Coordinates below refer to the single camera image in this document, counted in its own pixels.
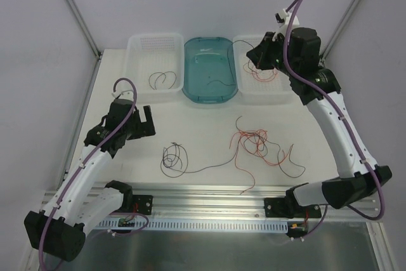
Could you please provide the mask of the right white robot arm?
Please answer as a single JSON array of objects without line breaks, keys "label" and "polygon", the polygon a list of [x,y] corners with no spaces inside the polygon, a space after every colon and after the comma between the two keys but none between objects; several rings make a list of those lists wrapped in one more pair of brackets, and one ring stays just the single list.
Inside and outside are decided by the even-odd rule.
[{"label": "right white robot arm", "polygon": [[309,205],[340,209],[373,194],[383,205],[382,187],[392,177],[390,168],[380,166],[361,141],[333,71],[320,64],[320,45],[316,30],[298,27],[289,37],[267,32],[247,52],[256,68],[277,69],[289,78],[293,92],[318,122],[336,163],[336,178],[287,190],[284,207],[293,217]]}]

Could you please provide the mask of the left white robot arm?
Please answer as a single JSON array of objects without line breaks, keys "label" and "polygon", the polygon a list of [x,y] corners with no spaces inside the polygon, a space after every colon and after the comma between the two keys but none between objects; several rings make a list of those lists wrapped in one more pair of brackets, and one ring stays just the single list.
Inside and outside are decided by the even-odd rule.
[{"label": "left white robot arm", "polygon": [[39,256],[50,254],[72,261],[90,231],[110,213],[134,210],[132,187],[116,180],[108,182],[89,204],[84,201],[100,171],[127,141],[156,134],[150,106],[143,106],[143,111],[144,121],[133,101],[116,98],[108,114],[87,132],[76,168],[40,211],[27,214],[23,224],[30,245],[38,250]]}]

